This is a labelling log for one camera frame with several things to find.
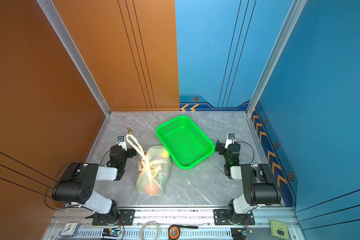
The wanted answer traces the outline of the yellowish translucent plastic bag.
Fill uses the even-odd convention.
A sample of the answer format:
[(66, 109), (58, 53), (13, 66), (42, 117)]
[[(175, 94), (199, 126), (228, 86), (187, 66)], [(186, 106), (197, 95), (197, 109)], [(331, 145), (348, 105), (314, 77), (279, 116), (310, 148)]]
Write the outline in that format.
[(126, 140), (139, 155), (137, 191), (155, 197), (163, 196), (172, 166), (169, 152), (164, 146), (152, 146), (145, 152), (131, 134), (126, 135)]

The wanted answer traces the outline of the green plastic mesh basket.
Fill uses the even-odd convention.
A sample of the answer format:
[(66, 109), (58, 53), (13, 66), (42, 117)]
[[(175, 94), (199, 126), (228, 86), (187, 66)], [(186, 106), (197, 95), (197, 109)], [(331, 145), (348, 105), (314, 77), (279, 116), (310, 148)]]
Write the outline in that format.
[(156, 129), (176, 165), (189, 170), (215, 152), (215, 144), (188, 116), (177, 116)]

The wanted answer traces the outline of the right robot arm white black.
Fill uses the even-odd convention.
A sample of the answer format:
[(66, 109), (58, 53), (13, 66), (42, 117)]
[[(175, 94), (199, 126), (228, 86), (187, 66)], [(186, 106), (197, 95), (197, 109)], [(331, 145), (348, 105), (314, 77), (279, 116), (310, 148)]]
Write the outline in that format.
[(215, 151), (224, 156), (224, 173), (229, 179), (240, 180), (243, 194), (227, 206), (226, 218), (233, 225), (254, 225), (253, 211), (259, 207), (279, 205), (282, 194), (268, 164), (241, 164), (241, 145), (233, 139), (217, 141)]

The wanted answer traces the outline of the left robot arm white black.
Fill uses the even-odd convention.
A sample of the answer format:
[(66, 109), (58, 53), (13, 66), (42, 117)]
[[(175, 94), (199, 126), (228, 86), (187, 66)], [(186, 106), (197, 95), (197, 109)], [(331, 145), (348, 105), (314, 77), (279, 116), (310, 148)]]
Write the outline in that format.
[(125, 173), (127, 159), (137, 155), (133, 148), (113, 146), (106, 165), (72, 162), (52, 190), (52, 199), (70, 204), (71, 208), (84, 208), (92, 212), (95, 226), (121, 225), (124, 221), (117, 202), (102, 196), (94, 190), (97, 181), (119, 181)]

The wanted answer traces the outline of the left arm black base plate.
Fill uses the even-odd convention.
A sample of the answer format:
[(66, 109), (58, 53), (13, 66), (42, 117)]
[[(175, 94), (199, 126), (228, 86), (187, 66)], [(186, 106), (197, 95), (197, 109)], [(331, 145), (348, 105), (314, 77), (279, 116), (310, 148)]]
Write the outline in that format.
[(119, 209), (115, 217), (110, 214), (95, 216), (92, 221), (93, 226), (131, 226), (135, 218), (134, 209)]

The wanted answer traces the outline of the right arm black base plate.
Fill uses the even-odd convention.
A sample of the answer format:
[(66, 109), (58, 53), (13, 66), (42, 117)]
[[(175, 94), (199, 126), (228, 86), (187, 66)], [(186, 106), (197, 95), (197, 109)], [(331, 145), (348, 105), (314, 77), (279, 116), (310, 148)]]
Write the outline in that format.
[(249, 214), (232, 213), (230, 215), (227, 209), (214, 209), (213, 213), (214, 213), (215, 225), (217, 226), (222, 226), (222, 225), (254, 226), (256, 224), (252, 212)]

